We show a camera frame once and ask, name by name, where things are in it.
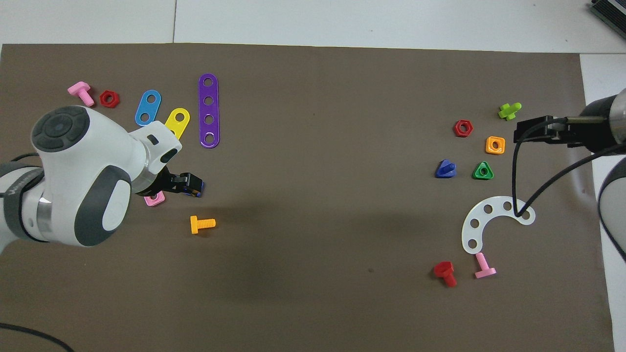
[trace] white table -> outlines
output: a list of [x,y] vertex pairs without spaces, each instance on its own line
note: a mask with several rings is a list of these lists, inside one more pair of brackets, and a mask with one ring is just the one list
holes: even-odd
[[[582,0],[4,0],[0,43],[196,42],[581,53],[590,103],[626,88],[626,40],[588,6]],[[596,190],[618,160],[594,161]],[[626,351],[626,264],[604,233],[602,250],[615,350]]]

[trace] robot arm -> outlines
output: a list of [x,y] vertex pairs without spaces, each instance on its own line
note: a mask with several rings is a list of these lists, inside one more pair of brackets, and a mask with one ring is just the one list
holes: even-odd
[[[599,99],[587,105],[580,116],[565,119],[543,116],[518,122],[513,139],[515,143],[545,142],[567,144],[568,147],[584,146],[596,153],[587,161],[602,155],[625,154],[626,89],[617,95]],[[626,158],[609,172],[598,196],[598,212],[602,225],[626,261],[624,209],[626,209]]]
[[167,170],[182,146],[160,122],[127,133],[97,111],[67,106],[42,117],[31,140],[43,168],[0,165],[0,252],[18,238],[95,246],[120,226],[132,193],[202,194],[202,180]]

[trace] yellow-orange screw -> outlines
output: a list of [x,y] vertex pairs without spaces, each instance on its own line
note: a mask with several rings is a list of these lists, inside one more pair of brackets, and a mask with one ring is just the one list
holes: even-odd
[[196,215],[192,215],[189,217],[189,220],[192,223],[192,234],[198,234],[198,229],[210,229],[211,227],[215,227],[217,223],[215,219],[204,219],[198,220]]

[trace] toy part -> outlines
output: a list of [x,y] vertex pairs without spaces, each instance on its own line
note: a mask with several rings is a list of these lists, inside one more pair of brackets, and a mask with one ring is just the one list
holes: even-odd
[[198,80],[198,115],[200,119],[200,144],[215,148],[220,143],[220,103],[217,77],[205,73]]
[[502,137],[489,136],[485,145],[485,151],[489,154],[504,154],[506,140]]
[[198,220],[196,215],[190,216],[189,221],[192,224],[192,234],[194,235],[198,234],[199,229],[210,229],[217,226],[215,219]]
[[474,130],[469,120],[458,120],[454,124],[454,134],[457,137],[467,137]]
[[[518,209],[521,209],[524,205],[524,202],[517,200]],[[482,251],[483,230],[491,219],[499,216],[512,217],[522,225],[530,225],[535,221],[535,210],[528,207],[528,210],[521,217],[515,217],[513,214],[513,198],[505,195],[487,198],[474,205],[465,217],[463,229],[461,230],[461,243],[467,253],[476,254]],[[476,242],[476,245],[471,246],[470,242]]]
[[135,113],[135,122],[145,126],[157,118],[158,108],[161,106],[161,94],[156,90],[148,90],[142,96]]
[[[183,120],[178,121],[176,119],[177,115],[182,115]],[[187,124],[189,123],[189,120],[191,120],[191,116],[189,115],[189,111],[187,111],[187,109],[176,108],[170,113],[170,117],[167,118],[165,126],[174,132],[176,138],[180,139],[185,131],[185,128],[187,127]]]
[[91,99],[91,97],[89,96],[89,93],[87,93],[87,91],[90,89],[91,87],[87,83],[80,81],[77,82],[75,85],[69,87],[68,93],[81,98],[86,106],[93,106],[95,103],[93,102],[93,99]]
[[114,108],[120,103],[120,95],[112,90],[105,90],[100,95],[100,105]]
[[506,118],[507,121],[511,121],[515,118],[515,113],[518,112],[520,109],[520,103],[515,103],[513,105],[504,104],[500,107],[500,112],[498,113],[498,116],[500,116],[500,118]]
[[480,265],[480,271],[474,274],[477,279],[496,273],[496,269],[489,267],[489,264],[487,264],[487,260],[485,259],[485,255],[482,252],[476,253],[476,260],[478,260],[478,265]]
[[144,197],[143,200],[146,201],[146,205],[149,207],[156,207],[157,205],[163,203],[165,201],[165,194],[163,191],[153,195],[152,197]]
[[449,179],[456,176],[456,165],[448,159],[443,159],[434,176],[438,179]]
[[493,171],[487,162],[481,162],[474,170],[472,177],[476,180],[491,180],[493,178]]
[[448,287],[456,286],[456,279],[452,275],[452,273],[454,272],[454,266],[452,265],[452,262],[440,262],[439,264],[435,265],[433,271],[436,277],[443,278],[443,281],[446,283],[446,285],[448,285]]

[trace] purple bar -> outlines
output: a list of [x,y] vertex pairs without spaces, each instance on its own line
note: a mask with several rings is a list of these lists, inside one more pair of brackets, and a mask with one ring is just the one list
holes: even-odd
[[198,118],[200,144],[205,148],[215,148],[220,143],[220,102],[217,77],[210,73],[205,73],[198,80]]

